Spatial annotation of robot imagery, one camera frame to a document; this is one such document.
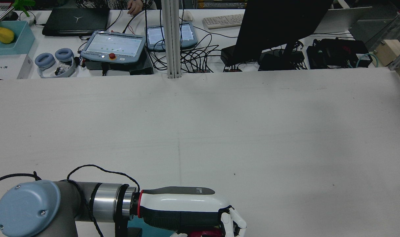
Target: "blue ear cushion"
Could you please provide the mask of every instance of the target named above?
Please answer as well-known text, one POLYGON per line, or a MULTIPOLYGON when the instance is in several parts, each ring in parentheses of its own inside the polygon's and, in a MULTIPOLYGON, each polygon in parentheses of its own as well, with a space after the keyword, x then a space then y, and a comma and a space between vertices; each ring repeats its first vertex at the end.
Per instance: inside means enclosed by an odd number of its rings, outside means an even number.
POLYGON ((74 54, 69 48, 61 48, 55 52, 55 57, 60 61, 64 61, 74 57, 74 54))
POLYGON ((38 67, 47 68, 54 65, 55 59, 54 56, 50 53, 42 53, 39 54, 35 59, 35 64, 38 67))

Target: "yellow fruit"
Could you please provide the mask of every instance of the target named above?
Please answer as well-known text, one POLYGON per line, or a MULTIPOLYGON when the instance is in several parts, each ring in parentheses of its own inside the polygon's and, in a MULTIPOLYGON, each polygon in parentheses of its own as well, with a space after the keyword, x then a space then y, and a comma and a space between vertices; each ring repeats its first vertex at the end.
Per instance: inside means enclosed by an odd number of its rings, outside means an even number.
POLYGON ((14 40, 14 32, 10 29, 0 27, 0 41, 3 43, 11 43, 14 40))

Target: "keyboard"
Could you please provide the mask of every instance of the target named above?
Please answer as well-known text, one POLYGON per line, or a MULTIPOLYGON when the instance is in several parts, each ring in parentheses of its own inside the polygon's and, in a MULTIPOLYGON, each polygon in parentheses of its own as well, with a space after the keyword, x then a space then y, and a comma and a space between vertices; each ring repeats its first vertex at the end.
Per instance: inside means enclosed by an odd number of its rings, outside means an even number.
POLYGON ((209 30, 240 26, 243 17, 244 14, 206 17, 203 18, 203 25, 209 30))

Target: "blue joint cap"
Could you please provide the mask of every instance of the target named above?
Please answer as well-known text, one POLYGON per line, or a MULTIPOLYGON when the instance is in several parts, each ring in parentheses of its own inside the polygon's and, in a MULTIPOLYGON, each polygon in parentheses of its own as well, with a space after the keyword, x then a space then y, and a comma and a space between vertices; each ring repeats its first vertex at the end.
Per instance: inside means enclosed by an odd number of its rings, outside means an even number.
POLYGON ((31 237, 43 231, 57 214, 60 190, 49 180, 21 183, 0 200, 0 230, 9 237, 31 237))

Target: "person's hand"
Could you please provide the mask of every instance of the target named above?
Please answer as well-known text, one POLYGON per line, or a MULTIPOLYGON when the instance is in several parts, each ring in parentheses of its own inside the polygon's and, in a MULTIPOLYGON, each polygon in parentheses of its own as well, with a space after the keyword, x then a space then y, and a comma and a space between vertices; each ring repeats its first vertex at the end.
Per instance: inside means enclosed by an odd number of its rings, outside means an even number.
POLYGON ((136 15, 143 9, 143 2, 141 0, 129 0, 127 3, 127 14, 136 15))

